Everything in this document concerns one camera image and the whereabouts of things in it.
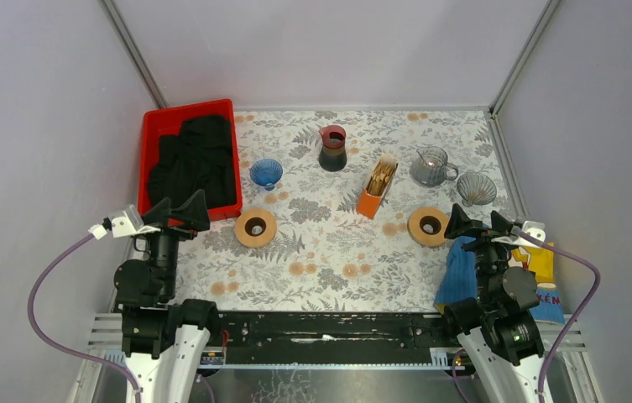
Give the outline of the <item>blue glass dripper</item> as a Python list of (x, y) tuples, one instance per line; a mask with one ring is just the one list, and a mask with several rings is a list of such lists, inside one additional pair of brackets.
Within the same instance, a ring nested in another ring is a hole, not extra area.
[(273, 159), (258, 160), (249, 169), (249, 176), (252, 182), (266, 191), (272, 191), (282, 175), (282, 165)]

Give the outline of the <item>red-rimmed glass carafe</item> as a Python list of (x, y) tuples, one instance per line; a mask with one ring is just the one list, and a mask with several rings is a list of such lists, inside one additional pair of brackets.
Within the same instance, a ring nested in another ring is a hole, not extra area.
[(338, 172), (347, 164), (346, 131), (339, 125), (330, 125), (319, 130), (321, 151), (318, 162), (322, 169)]

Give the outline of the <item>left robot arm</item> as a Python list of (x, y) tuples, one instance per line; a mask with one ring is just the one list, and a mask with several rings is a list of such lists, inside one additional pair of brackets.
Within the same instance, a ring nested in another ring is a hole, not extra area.
[(205, 346), (220, 333), (215, 302), (175, 303), (179, 244), (210, 227), (202, 190), (178, 207), (166, 197), (145, 214), (129, 205), (109, 215), (114, 238), (141, 238), (141, 259), (115, 271), (127, 402), (186, 402)]

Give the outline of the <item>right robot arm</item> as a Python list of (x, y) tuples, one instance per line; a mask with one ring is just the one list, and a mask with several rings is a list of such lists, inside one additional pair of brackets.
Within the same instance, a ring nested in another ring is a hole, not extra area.
[(449, 303), (441, 335), (462, 346), (492, 402), (542, 402), (549, 387), (540, 373), (545, 348), (531, 309), (539, 305), (535, 273), (509, 263), (520, 225), (492, 212), (490, 225), (454, 204), (444, 236), (470, 237), (475, 293)]

